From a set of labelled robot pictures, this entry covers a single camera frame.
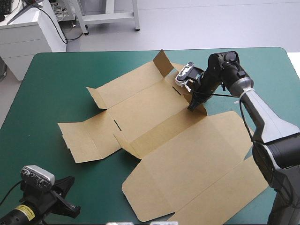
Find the white drawer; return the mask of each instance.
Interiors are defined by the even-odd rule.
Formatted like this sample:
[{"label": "white drawer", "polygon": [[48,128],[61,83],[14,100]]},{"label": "white drawer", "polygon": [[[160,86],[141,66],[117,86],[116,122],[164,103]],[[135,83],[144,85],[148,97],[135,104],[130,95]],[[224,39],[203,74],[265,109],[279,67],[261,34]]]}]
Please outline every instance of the white drawer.
[{"label": "white drawer", "polygon": [[39,25],[0,29],[0,45],[45,39]]},{"label": "white drawer", "polygon": [[9,67],[15,77],[21,81],[25,77],[27,69],[33,59],[34,55],[26,55],[12,58],[4,58],[3,61]]},{"label": "white drawer", "polygon": [[49,52],[51,52],[51,49],[45,39],[0,45],[1,58],[35,55],[37,53]]}]

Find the white table frame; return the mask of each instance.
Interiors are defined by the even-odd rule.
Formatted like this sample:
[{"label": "white table frame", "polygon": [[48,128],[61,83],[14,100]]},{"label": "white table frame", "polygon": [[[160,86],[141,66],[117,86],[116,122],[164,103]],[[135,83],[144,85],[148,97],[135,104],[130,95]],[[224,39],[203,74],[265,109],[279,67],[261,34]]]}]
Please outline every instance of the white table frame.
[{"label": "white table frame", "polygon": [[105,14],[84,15],[80,0],[71,0],[75,8],[78,22],[84,34],[88,34],[87,25],[101,24],[101,23],[117,23],[124,21],[135,22],[135,30],[140,30],[139,12],[137,7],[137,0],[132,0],[133,12],[115,13],[114,0],[106,0]]}]

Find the cardboard flap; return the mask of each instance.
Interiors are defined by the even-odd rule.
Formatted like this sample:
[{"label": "cardboard flap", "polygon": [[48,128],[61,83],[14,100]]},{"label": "cardboard flap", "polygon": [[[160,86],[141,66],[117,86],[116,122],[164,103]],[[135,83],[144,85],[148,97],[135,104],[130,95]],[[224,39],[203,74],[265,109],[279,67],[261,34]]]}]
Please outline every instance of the cardboard flap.
[{"label": "cardboard flap", "polygon": [[96,102],[97,106],[99,109],[107,109],[106,104],[104,102],[104,100],[102,99],[100,93],[97,91],[97,89],[95,88],[89,88],[87,87],[87,89],[90,92],[90,95],[92,95],[94,101]]},{"label": "cardboard flap", "polygon": [[206,114],[203,112],[197,110],[191,112],[185,107],[179,113],[164,120],[162,123],[141,135],[130,144],[140,158],[143,158],[157,147],[171,140],[191,125],[203,119],[205,116]]},{"label": "cardboard flap", "polygon": [[[123,183],[122,191],[126,193],[128,202],[140,221],[149,221],[153,219],[152,215],[160,217],[175,212],[143,163],[139,163],[131,174]],[[146,204],[158,207],[147,207]]]},{"label": "cardboard flap", "polygon": [[90,93],[97,104],[98,96],[100,96],[105,102],[106,108],[109,109],[161,80],[163,80],[163,77],[151,61],[94,89],[95,92]]},{"label": "cardboard flap", "polygon": [[[140,164],[176,212],[239,164],[251,145],[239,115],[225,112],[204,117],[143,157]],[[163,203],[153,199],[155,193],[142,188],[143,176],[136,174],[140,172],[130,174],[124,183],[126,198],[142,221],[161,216]],[[126,192],[131,188],[136,190],[133,196]]]},{"label": "cardboard flap", "polygon": [[252,157],[204,190],[169,220],[180,225],[222,225],[268,186]]},{"label": "cardboard flap", "polygon": [[121,135],[107,111],[81,123],[59,123],[76,163],[103,159],[120,149],[113,134]]},{"label": "cardboard flap", "polygon": [[153,62],[163,77],[167,76],[174,69],[168,57],[165,55],[164,50],[160,50],[153,59]]},{"label": "cardboard flap", "polygon": [[122,149],[124,149],[125,151],[129,152],[134,157],[141,159],[141,157],[137,154],[137,152],[130,145],[130,143],[128,143],[128,141],[126,141],[124,138],[118,137],[117,135],[115,135],[114,137],[117,139],[117,141],[119,142],[119,144],[120,144],[120,146],[121,146]]},{"label": "cardboard flap", "polygon": [[83,123],[59,123],[58,125],[76,163],[102,159]]}]

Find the desk leg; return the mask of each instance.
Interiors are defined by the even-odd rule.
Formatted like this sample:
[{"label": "desk leg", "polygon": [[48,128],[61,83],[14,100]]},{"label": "desk leg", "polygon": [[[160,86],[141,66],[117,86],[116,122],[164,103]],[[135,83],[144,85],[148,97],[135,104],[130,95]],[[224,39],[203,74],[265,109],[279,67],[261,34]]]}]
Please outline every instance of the desk leg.
[{"label": "desk leg", "polygon": [[139,19],[139,9],[137,7],[137,0],[132,0],[133,14],[135,17],[135,30],[140,30],[140,19]]},{"label": "desk leg", "polygon": [[73,3],[73,6],[74,6],[74,9],[75,9],[75,12],[76,12],[76,15],[77,15],[77,18],[78,18],[78,22],[80,24],[80,27],[81,27],[81,30],[84,34],[87,34],[88,33],[88,30],[84,24],[84,21],[83,21],[83,10],[81,8],[81,4],[79,6],[79,3],[78,1],[80,0],[71,0],[72,3]]}]

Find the gray floor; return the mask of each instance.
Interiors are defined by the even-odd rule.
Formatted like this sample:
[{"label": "gray floor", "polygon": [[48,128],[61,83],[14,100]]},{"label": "gray floor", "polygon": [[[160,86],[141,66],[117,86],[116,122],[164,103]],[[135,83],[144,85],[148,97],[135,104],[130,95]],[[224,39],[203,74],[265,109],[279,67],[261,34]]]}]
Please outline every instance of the gray floor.
[{"label": "gray floor", "polygon": [[[101,0],[81,0],[87,15],[101,13]],[[300,52],[300,0],[138,0],[141,30],[133,22],[89,26],[90,34],[67,51],[124,51],[279,46]],[[116,0],[115,10],[132,9]],[[79,26],[63,28],[69,39]],[[0,127],[21,82],[8,72],[0,82]]]}]

